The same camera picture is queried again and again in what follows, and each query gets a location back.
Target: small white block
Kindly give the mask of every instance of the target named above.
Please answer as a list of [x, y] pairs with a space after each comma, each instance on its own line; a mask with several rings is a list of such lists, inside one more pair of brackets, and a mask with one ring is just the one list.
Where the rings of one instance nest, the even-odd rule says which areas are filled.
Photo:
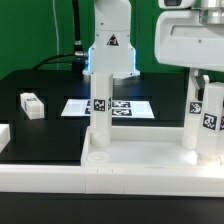
[[0, 124], [0, 153], [10, 141], [10, 131], [8, 124]]
[[21, 107], [30, 120], [44, 118], [44, 104], [34, 93], [23, 93], [20, 95]]

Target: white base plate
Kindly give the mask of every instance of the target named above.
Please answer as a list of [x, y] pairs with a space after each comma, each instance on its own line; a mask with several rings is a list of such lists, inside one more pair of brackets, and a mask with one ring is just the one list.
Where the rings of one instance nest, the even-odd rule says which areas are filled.
[[0, 165], [0, 191], [224, 197], [224, 167], [197, 165], [180, 145], [182, 128], [111, 133], [111, 146], [99, 150], [87, 129], [79, 167]]

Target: black tabletop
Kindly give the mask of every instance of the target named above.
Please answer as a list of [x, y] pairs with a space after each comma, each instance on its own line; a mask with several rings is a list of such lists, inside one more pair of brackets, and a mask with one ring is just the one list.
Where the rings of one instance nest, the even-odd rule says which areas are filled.
[[[183, 126], [187, 75], [143, 74], [114, 87], [114, 99], [147, 100], [155, 119], [113, 119], [113, 125]], [[20, 94], [34, 92], [46, 119], [29, 120]], [[79, 165], [89, 118], [60, 116], [68, 99], [88, 99], [79, 74], [22, 70], [0, 81], [0, 123], [12, 140], [0, 163]], [[198, 197], [0, 193], [1, 224], [223, 224], [224, 200]]]
[[[183, 126], [186, 76], [143, 74], [140, 81], [115, 86], [117, 100], [151, 103], [155, 119], [113, 119], [113, 125]], [[29, 120], [20, 94], [33, 92], [45, 105], [45, 119]], [[61, 117], [68, 99], [89, 99], [90, 84], [65, 71], [15, 71], [0, 81], [0, 123], [9, 123], [12, 140], [0, 163], [79, 165], [89, 117]]]

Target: dark green wall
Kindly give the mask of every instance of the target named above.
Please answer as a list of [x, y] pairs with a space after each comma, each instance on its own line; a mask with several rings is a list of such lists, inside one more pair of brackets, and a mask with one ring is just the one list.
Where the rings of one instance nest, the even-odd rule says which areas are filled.
[[[138, 69], [158, 73], [183, 71], [180, 67], [159, 65], [155, 59], [155, 24], [161, 13], [158, 0], [130, 2], [133, 11], [132, 44], [139, 49]], [[93, 3], [93, 0], [80, 0], [81, 33], [85, 49], [94, 38]], [[71, 52], [74, 41], [72, 2], [56, 0], [56, 4], [61, 52]], [[56, 54], [52, 0], [1, 1], [0, 18], [0, 79], [13, 70], [31, 68], [42, 59]]]

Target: white pillar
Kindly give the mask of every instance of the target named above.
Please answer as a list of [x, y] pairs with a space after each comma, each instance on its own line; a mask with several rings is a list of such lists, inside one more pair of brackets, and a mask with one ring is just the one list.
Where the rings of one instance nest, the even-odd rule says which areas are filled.
[[112, 125], [113, 75], [94, 73], [91, 76], [91, 144], [106, 147], [110, 144]]
[[184, 134], [182, 139], [182, 145], [186, 149], [195, 149], [197, 144], [202, 110], [202, 102], [197, 99], [199, 86], [195, 78], [199, 75], [199, 69], [190, 70], [185, 110]]
[[196, 152], [210, 159], [224, 155], [224, 83], [205, 86]]

